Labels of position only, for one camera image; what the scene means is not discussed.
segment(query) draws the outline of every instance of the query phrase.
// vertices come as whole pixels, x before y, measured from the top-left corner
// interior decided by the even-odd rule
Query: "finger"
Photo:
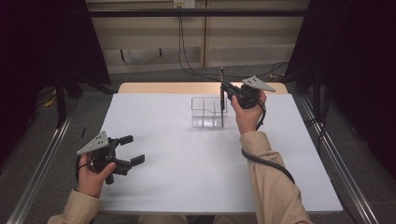
[[[98,175],[101,179],[105,180],[111,173],[113,173],[114,169],[116,168],[116,163],[111,162],[109,163],[105,169]]]
[[[88,155],[87,155],[87,153],[84,153],[79,158],[78,166],[82,166],[82,165],[86,164],[87,162],[88,162]]]
[[[265,103],[265,101],[267,100],[267,95],[265,94],[264,91],[260,91],[260,100]]]
[[[241,105],[238,103],[238,100],[236,99],[236,96],[233,96],[231,98],[231,105],[233,106],[233,110],[235,111],[235,113],[239,113],[241,110],[243,110],[243,108],[241,107]]]

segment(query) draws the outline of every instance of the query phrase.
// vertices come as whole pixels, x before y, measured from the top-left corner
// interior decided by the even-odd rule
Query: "human arm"
[[[266,100],[263,91],[261,100]],[[271,149],[266,134],[256,131],[257,122],[262,115],[260,106],[243,109],[234,97],[232,105],[245,152],[285,167],[279,153]],[[311,223],[302,204],[300,190],[285,174],[253,161],[248,162],[248,169],[258,223]]]
[[[78,190],[71,191],[63,213],[51,217],[49,224],[90,223],[99,211],[101,206],[99,197],[102,193],[103,182],[113,172],[116,164],[111,162],[101,173],[97,174],[92,171],[90,161],[88,154],[81,155],[79,166],[82,167],[78,170]]]

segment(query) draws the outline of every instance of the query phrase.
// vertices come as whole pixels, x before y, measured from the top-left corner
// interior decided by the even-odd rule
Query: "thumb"
[[[99,176],[102,179],[106,179],[109,175],[111,175],[111,173],[113,173],[114,169],[116,169],[116,163],[111,162],[105,167],[105,169],[103,169]]]

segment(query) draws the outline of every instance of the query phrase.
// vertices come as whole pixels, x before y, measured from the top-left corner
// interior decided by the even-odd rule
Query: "human hand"
[[[103,182],[113,173],[116,163],[109,163],[99,174],[93,170],[90,163],[91,154],[82,154],[78,164],[79,167],[82,166],[78,171],[78,192],[99,198],[102,193]]]
[[[260,92],[260,100],[265,103],[267,96],[264,91]],[[262,109],[260,105],[255,105],[250,109],[242,108],[235,96],[231,100],[231,105],[236,114],[236,124],[238,125],[239,132],[242,134],[256,131],[256,125],[262,116]]]

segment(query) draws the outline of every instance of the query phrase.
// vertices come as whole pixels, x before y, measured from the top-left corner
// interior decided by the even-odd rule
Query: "metal rail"
[[[308,113],[309,118],[314,119],[315,114],[313,112],[313,106],[310,103],[310,101],[307,99],[307,97],[303,97],[302,102],[306,112]],[[314,127],[318,135],[320,135],[321,132],[321,137],[320,137],[321,142],[325,146],[327,153],[329,154],[330,159],[332,160],[332,163],[335,166],[335,169],[340,175],[344,183],[344,186],[346,187],[346,190],[349,193],[349,196],[351,197],[353,203],[355,204],[356,208],[361,214],[361,218],[364,220],[364,223],[367,224],[378,223],[378,220],[376,219],[375,214],[370,207],[370,204],[364,197],[355,179],[352,177],[351,173],[347,169],[347,166],[345,165],[343,159],[341,158],[341,155],[338,153],[338,150],[335,147],[334,143],[332,142],[332,139],[330,138],[326,129],[323,128],[322,123],[314,122]]]
[[[170,8],[170,9],[90,9],[82,10],[39,10],[35,15],[89,15],[93,18],[110,17],[318,17],[335,16],[336,10],[308,9],[214,9],[214,8]]]
[[[46,149],[46,152],[43,155],[43,158],[38,164],[37,169],[35,169],[35,173],[33,174],[26,190],[12,211],[7,224],[22,224],[25,220],[31,205],[35,200],[35,196],[40,190],[41,184],[43,183],[43,180],[47,174],[52,159],[56,155],[57,149],[64,138],[64,134],[66,133],[66,130],[70,124],[71,116],[76,112],[77,104],[77,101],[72,102],[70,105],[69,115],[66,117],[61,127],[55,130],[55,133]]]

